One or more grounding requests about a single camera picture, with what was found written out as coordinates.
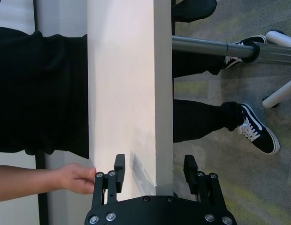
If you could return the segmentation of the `person's right hand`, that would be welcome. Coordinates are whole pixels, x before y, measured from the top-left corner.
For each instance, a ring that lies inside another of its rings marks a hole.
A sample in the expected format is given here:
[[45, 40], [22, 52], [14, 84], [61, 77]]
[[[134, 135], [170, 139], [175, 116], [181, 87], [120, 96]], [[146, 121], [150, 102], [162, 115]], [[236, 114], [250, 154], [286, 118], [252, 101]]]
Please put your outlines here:
[[92, 194], [95, 175], [96, 169], [94, 167], [67, 164], [57, 170], [58, 187], [77, 194]]

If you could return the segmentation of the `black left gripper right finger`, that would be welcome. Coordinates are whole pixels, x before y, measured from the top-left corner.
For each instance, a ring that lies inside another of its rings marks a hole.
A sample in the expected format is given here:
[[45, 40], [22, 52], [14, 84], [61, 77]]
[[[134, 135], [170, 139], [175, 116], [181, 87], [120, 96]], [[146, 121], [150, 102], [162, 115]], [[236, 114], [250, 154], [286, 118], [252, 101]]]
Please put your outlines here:
[[196, 198], [195, 210], [203, 220], [231, 221], [231, 213], [227, 210], [216, 173], [199, 171], [194, 156], [185, 155], [184, 175], [190, 193]]

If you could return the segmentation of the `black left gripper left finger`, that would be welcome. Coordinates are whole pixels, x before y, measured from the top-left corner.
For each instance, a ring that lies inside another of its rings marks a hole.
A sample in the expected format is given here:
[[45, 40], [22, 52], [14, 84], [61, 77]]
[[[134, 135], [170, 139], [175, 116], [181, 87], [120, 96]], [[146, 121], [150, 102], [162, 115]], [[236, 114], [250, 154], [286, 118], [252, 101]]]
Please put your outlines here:
[[125, 175], [125, 155], [118, 154], [115, 158], [114, 169], [104, 174], [98, 172], [95, 175], [94, 191], [92, 196], [89, 221], [99, 222], [100, 214], [97, 208], [104, 205], [105, 192], [107, 192], [107, 204], [117, 203], [117, 194], [121, 193]]

